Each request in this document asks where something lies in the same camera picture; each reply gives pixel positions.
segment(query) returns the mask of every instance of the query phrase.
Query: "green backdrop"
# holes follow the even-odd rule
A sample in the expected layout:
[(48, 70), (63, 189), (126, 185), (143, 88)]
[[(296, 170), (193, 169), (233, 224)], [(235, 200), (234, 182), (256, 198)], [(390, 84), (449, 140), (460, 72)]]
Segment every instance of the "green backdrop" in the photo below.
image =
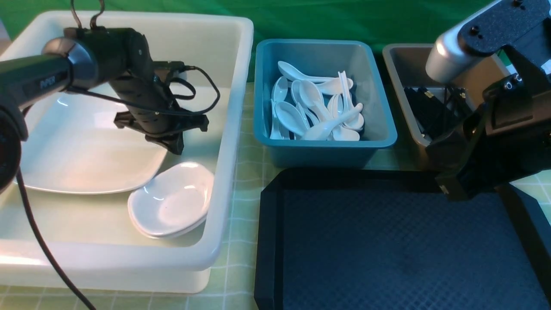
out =
[[(375, 53), (390, 43), (432, 43), (491, 0), (105, 0), (107, 10), (235, 15), (255, 25), (255, 46), (270, 38), (359, 40)], [(98, 0), (75, 0), (97, 10)], [(69, 0), (3, 0), (0, 19), (15, 38), (46, 10)]]

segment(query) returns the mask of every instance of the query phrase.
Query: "white square plate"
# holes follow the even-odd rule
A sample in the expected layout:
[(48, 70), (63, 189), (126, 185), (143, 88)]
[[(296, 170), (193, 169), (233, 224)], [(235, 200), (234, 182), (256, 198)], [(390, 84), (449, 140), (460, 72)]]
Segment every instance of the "white square plate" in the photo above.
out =
[[(108, 85), (92, 91), (117, 97)], [(26, 117), (31, 133), (21, 158), (25, 186), (108, 194), (150, 181), (167, 151), (142, 133), (118, 129), (113, 120), (121, 111), (127, 111), (122, 104), (83, 95), (53, 95), (35, 104)]]

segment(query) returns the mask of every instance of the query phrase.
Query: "blue bin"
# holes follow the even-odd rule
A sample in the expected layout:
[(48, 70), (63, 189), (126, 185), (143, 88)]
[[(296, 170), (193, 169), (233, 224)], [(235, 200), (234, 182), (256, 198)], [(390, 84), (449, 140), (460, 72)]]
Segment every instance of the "blue bin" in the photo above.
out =
[[(360, 141), (272, 140), (271, 92), (285, 61), (309, 76), (337, 77), (346, 71), (354, 81), (354, 103), (364, 104), (365, 130)], [(292, 103), (290, 91), (287, 102)], [(390, 106), (371, 48), (358, 41), (270, 39), (256, 49), (255, 138), (267, 147), (273, 164), (290, 167), (363, 168), (375, 151), (396, 143)]]

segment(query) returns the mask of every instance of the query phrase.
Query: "black robotic arm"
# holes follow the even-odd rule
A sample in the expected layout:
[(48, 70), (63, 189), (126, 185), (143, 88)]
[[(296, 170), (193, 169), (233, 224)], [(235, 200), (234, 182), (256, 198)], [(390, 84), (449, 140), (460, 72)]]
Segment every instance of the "black robotic arm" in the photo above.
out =
[(499, 0), (440, 36), (427, 74), (448, 83), (484, 57), (503, 50), (518, 74), (496, 81), (484, 103), (428, 147), (451, 200), (551, 168), (551, 28), (548, 0)]
[[(49, 41), (42, 55), (0, 63), (0, 193), (19, 169), (21, 141), (28, 137), (21, 109), (55, 92), (85, 94), (127, 105), (114, 123), (145, 135), (145, 140), (181, 155), (182, 132), (199, 128), (207, 131), (209, 109), (192, 112), (176, 99), (192, 99), (195, 89), (177, 75), (200, 68), (183, 62), (154, 62), (144, 35), (132, 28), (67, 28), (64, 36)], [(178, 82), (193, 95), (172, 94), (169, 85)], [(120, 98), (92, 93), (89, 89), (109, 83)]]

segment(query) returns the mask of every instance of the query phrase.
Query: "black plastic tray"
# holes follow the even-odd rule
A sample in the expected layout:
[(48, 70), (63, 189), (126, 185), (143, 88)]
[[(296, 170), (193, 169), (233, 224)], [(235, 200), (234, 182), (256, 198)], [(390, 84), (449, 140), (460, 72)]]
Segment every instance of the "black plastic tray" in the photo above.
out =
[(447, 202), (429, 172), (288, 169), (262, 191), (259, 310), (540, 310), (551, 227), (512, 186)]

